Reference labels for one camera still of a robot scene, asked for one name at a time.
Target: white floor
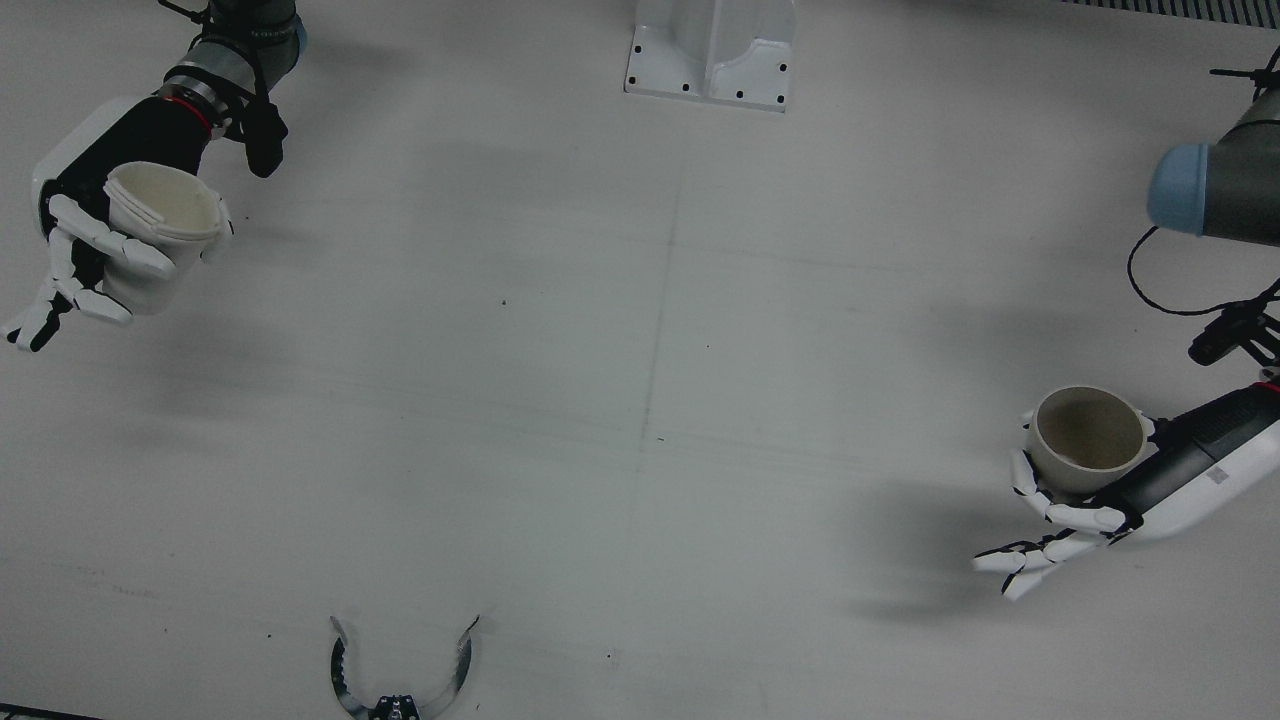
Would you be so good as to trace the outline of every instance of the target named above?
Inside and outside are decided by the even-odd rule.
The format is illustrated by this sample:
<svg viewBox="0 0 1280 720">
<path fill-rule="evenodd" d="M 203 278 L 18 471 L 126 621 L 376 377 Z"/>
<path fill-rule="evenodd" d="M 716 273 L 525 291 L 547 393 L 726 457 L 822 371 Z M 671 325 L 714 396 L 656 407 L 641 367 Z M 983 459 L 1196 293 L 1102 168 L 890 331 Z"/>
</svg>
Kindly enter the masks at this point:
<svg viewBox="0 0 1280 720">
<path fill-rule="evenodd" d="M 1016 418 L 1251 382 L 1125 256 L 1161 154 L 1272 32 L 1034 0 L 800 3 L 785 115 L 622 92 L 631 0 L 300 0 L 270 181 L 206 155 L 237 247 L 120 331 L 0 347 L 0 702 L 106 719 L 1274 719 L 1280 488 L 1021 602 Z M 152 90 L 152 3 L 0 10 L 0 314 L 45 268 L 29 168 Z M 1274 249 L 1174 233 L 1176 306 Z"/>
</svg>

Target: black mount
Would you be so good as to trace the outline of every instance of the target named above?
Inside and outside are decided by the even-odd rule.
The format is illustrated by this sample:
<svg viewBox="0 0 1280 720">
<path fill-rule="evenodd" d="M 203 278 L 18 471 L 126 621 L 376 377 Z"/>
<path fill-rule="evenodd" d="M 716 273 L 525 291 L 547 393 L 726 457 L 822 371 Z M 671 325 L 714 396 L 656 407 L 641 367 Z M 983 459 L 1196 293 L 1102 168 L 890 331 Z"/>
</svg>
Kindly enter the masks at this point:
<svg viewBox="0 0 1280 720">
<path fill-rule="evenodd" d="M 1280 322 L 1266 313 L 1271 300 L 1231 302 L 1192 341 L 1187 354 L 1201 365 L 1212 365 L 1242 347 L 1263 368 L 1280 365 Z"/>
</svg>

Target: robot finger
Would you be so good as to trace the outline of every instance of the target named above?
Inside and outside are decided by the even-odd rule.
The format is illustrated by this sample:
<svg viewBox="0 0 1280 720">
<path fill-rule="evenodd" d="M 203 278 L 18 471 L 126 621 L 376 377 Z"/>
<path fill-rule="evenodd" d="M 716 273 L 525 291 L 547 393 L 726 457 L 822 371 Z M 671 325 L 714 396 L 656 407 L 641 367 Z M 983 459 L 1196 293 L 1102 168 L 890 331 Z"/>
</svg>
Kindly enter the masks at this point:
<svg viewBox="0 0 1280 720">
<path fill-rule="evenodd" d="M 128 263 L 140 272 L 168 279 L 177 270 L 173 260 L 164 252 L 136 237 L 113 231 L 65 195 L 49 199 L 49 213 L 58 219 L 58 225 L 67 233 L 83 240 L 99 252 Z"/>
<path fill-rule="evenodd" d="M 1037 515 L 1046 516 L 1053 501 L 1036 483 L 1036 470 L 1032 468 L 1032 461 L 1027 459 L 1025 452 L 1021 450 L 1011 451 L 1010 470 L 1012 473 L 1011 484 L 1018 497 L 1023 498 Z"/>
<path fill-rule="evenodd" d="M 1125 523 L 1125 514 L 1115 507 L 1074 507 L 1071 505 L 1050 505 L 1044 519 L 1055 525 L 1065 525 L 1076 530 L 1094 533 L 1114 533 Z"/>
<path fill-rule="evenodd" d="M 72 246 L 76 242 L 67 231 L 54 228 L 49 233 L 49 263 L 50 282 L 58 295 L 61 295 L 72 305 L 90 318 L 106 320 L 116 325 L 125 325 L 133 320 L 133 315 L 115 300 L 84 287 L 74 275 L 72 264 Z"/>
<path fill-rule="evenodd" d="M 26 352 L 38 352 L 61 325 L 59 316 L 69 302 L 59 297 L 52 278 L 46 278 L 26 310 L 0 327 L 0 334 Z"/>
<path fill-rule="evenodd" d="M 1041 584 L 1046 575 L 1053 573 L 1061 568 L 1061 565 L 1050 565 L 1039 570 L 1028 570 L 1024 573 L 1015 573 L 1005 579 L 1005 585 L 1000 588 L 1001 594 L 1005 600 L 1010 602 L 1016 602 L 1024 594 L 1030 592 L 1036 585 Z"/>
<path fill-rule="evenodd" d="M 973 569 L 980 573 L 1018 573 L 1027 566 L 1027 553 L 1038 548 L 1037 543 L 1029 541 L 1011 542 L 1004 547 L 975 555 Z"/>
</svg>

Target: cup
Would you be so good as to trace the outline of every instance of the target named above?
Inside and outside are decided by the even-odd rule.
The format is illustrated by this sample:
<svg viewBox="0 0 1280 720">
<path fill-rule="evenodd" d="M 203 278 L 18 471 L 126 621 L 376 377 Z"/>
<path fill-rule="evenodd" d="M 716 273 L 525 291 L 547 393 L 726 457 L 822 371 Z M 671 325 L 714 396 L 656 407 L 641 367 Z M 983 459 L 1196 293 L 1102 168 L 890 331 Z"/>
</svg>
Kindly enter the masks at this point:
<svg viewBox="0 0 1280 720">
<path fill-rule="evenodd" d="M 1105 389 L 1056 389 L 1032 413 L 1027 452 L 1041 483 L 1091 496 L 1142 461 L 1147 429 L 1142 414 Z"/>
<path fill-rule="evenodd" d="M 102 291 L 134 315 L 164 310 L 196 258 L 221 232 L 218 193 L 196 176 L 156 163 L 125 163 L 106 176 L 108 224 L 164 252 L 177 270 L 168 279 L 109 260 Z"/>
</svg>

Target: black cable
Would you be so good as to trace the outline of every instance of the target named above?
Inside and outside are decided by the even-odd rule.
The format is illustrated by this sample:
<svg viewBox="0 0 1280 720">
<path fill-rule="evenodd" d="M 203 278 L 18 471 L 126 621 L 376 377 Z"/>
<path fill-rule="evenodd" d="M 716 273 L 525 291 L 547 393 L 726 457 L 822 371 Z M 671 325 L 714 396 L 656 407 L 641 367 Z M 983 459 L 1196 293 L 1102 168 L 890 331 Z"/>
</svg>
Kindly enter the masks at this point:
<svg viewBox="0 0 1280 720">
<path fill-rule="evenodd" d="M 1277 50 L 1276 55 L 1280 56 L 1280 50 Z M 1135 293 L 1138 293 L 1138 297 L 1140 297 L 1143 302 L 1146 302 L 1147 305 L 1155 307 L 1156 310 L 1160 310 L 1161 313 L 1165 313 L 1165 314 L 1169 314 L 1169 315 L 1180 315 L 1183 318 L 1193 318 L 1193 316 L 1197 316 L 1197 315 L 1208 315 L 1210 313 L 1219 313 L 1221 310 L 1225 310 L 1225 309 L 1235 305 L 1236 302 L 1242 302 L 1239 300 L 1234 300 L 1231 302 L 1220 302 L 1220 304 L 1217 304 L 1217 305 L 1215 305 L 1212 307 L 1206 307 L 1203 310 L 1170 310 L 1169 307 L 1165 307 L 1164 305 L 1161 305 L 1161 304 L 1156 302 L 1155 300 L 1147 297 L 1147 293 L 1143 292 L 1140 287 L 1138 287 L 1138 279 L 1134 278 L 1134 275 L 1133 275 L 1133 259 L 1138 254 L 1138 249 L 1142 247 L 1143 243 L 1147 242 L 1147 240 L 1151 236 L 1156 234 L 1156 231 L 1158 231 L 1158 229 L 1160 229 L 1160 225 L 1152 225 L 1151 229 L 1148 229 L 1146 233 L 1143 233 L 1143 236 L 1133 246 L 1133 250 L 1129 251 L 1129 261 L 1125 264 L 1125 272 L 1129 274 L 1129 286 L 1133 287 L 1133 291 Z M 1276 300 L 1280 300 L 1280 278 L 1276 278 L 1276 282 L 1271 283 L 1271 287 L 1266 288 L 1265 291 L 1262 291 L 1261 293 L 1258 293 L 1256 297 L 1245 300 L 1244 302 L 1254 302 L 1254 301 L 1274 302 Z"/>
</svg>

